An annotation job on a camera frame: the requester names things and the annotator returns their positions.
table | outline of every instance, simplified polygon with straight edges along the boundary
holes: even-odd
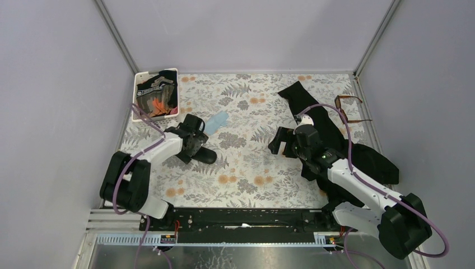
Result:
[[[217,152],[214,164],[193,160],[185,165],[175,156],[162,164],[152,163],[151,194],[175,207],[323,207],[327,197],[315,181],[300,177],[301,162],[267,149],[279,126],[296,127],[287,101],[277,95],[296,81],[320,103],[334,105],[337,95],[355,94],[345,74],[179,75],[182,113],[206,122],[225,111],[229,118],[227,126],[211,134],[205,144]],[[342,103],[350,119],[361,119],[355,99]],[[338,115],[333,111],[329,115],[346,137]],[[351,124],[350,130],[355,143],[367,144],[362,123]],[[151,128],[138,128],[129,121],[120,150],[135,153],[159,137]]]

black fabric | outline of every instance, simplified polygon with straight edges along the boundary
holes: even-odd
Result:
[[[281,97],[287,99],[288,106],[292,115],[297,115],[305,108],[318,104],[302,86],[300,82],[278,93]],[[306,113],[314,122],[314,126],[319,133],[325,147],[335,149],[348,158],[348,140],[344,139],[338,127],[328,117],[328,112],[323,107],[312,108]],[[352,146],[353,165],[363,173],[372,177],[380,184],[398,184],[399,169],[391,163],[386,157],[379,154],[371,147],[362,144],[353,144]],[[345,200],[353,203],[355,206],[362,206],[363,203],[350,194],[342,187],[333,184],[326,178],[308,173],[310,169],[302,163],[302,176],[307,180],[316,180],[318,187],[325,191],[328,199]]]

gray wall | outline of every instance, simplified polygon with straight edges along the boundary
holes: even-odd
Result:
[[[143,71],[354,70],[391,0],[105,0]]]
[[[399,190],[425,203],[451,242],[431,269],[473,268],[475,2],[404,1],[361,82]],[[438,253],[434,235],[425,250]]]
[[[132,74],[93,1],[0,1],[0,268],[70,268]]]

white plastic basket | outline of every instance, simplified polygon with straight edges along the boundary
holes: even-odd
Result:
[[[168,68],[165,70],[172,70],[177,72],[177,78],[176,78],[176,93],[177,93],[177,100],[178,100],[178,113],[173,114],[173,115],[165,115],[165,116],[159,116],[159,117],[153,117],[152,120],[154,122],[159,122],[160,125],[166,126],[169,123],[178,120],[176,117],[180,115],[180,83],[178,83],[178,69],[176,68]],[[137,104],[136,96],[137,96],[137,84],[143,83],[154,76],[156,76],[159,73],[159,71],[148,71],[148,72],[140,72],[135,74],[134,78],[134,90],[133,90],[133,96],[132,96],[132,102],[134,104]],[[131,112],[131,121],[133,124],[136,124],[139,127],[145,127],[147,126],[146,123],[144,123],[141,119],[135,116],[133,112]]]

floral tablecloth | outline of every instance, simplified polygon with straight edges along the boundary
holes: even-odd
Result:
[[[214,164],[193,160],[185,165],[175,156],[162,164],[152,163],[151,193],[179,207],[323,207],[325,193],[315,181],[300,177],[301,162],[267,149],[277,127],[296,126],[287,101],[277,92],[297,80],[321,103],[333,105],[336,95],[354,94],[348,75],[180,75],[182,113],[206,122],[225,111],[229,118],[227,126],[211,134],[205,144],[217,152]],[[342,103],[350,119],[360,119],[355,100],[342,99]],[[344,133],[337,114],[329,114]],[[366,142],[361,123],[350,129],[355,142]],[[159,137],[154,130],[129,122],[120,149],[135,153]]]

